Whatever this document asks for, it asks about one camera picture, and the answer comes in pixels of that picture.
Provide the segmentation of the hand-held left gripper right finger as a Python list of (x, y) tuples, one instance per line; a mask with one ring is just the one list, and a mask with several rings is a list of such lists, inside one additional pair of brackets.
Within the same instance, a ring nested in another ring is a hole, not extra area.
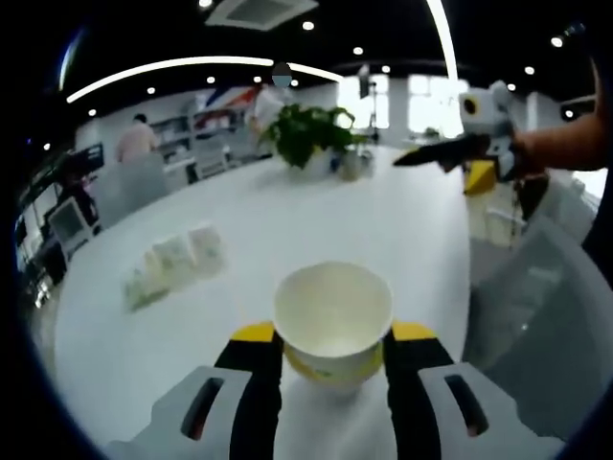
[(400, 459), (554, 459), (563, 443), (524, 425), (517, 404), (436, 335), (395, 321), (382, 342)]

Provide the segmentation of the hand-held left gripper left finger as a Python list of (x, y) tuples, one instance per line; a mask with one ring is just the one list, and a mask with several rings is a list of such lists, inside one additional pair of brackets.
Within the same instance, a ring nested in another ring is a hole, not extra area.
[(109, 459), (271, 459), (282, 407), (283, 341), (270, 321), (237, 330), (212, 366), (156, 401), (148, 425)]

